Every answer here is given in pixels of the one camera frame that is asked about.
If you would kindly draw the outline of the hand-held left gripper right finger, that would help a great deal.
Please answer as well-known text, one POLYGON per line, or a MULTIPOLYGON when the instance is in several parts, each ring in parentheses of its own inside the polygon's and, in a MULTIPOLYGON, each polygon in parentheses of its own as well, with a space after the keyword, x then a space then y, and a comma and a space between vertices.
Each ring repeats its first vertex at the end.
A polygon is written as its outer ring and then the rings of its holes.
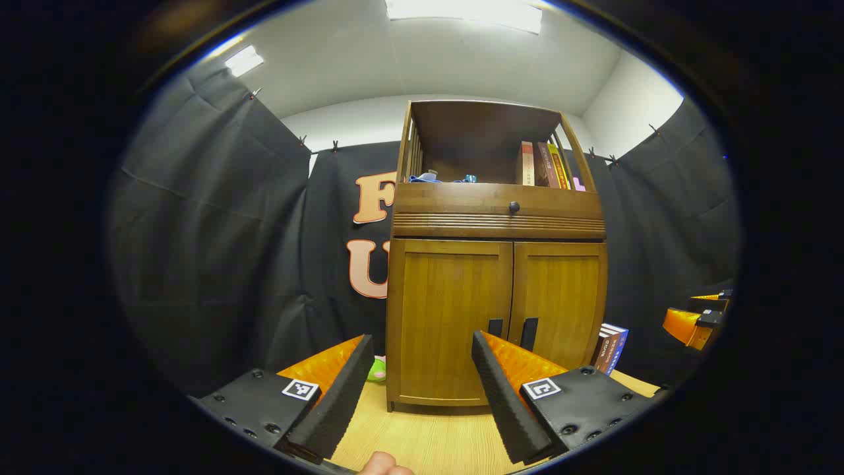
POLYGON ((521 346, 475 331, 472 359, 504 450, 531 465, 582 451, 662 403, 660 386, 644 396, 591 365, 564 369, 521 346))

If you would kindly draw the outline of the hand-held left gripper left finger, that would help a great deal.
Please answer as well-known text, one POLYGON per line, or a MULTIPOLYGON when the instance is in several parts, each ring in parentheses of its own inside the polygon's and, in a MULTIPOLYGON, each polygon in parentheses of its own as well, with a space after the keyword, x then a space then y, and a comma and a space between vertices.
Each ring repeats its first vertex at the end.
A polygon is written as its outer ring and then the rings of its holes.
POLYGON ((372 336, 362 334, 282 371, 250 369, 190 400, 245 439, 322 462, 344 438, 374 360, 372 336))

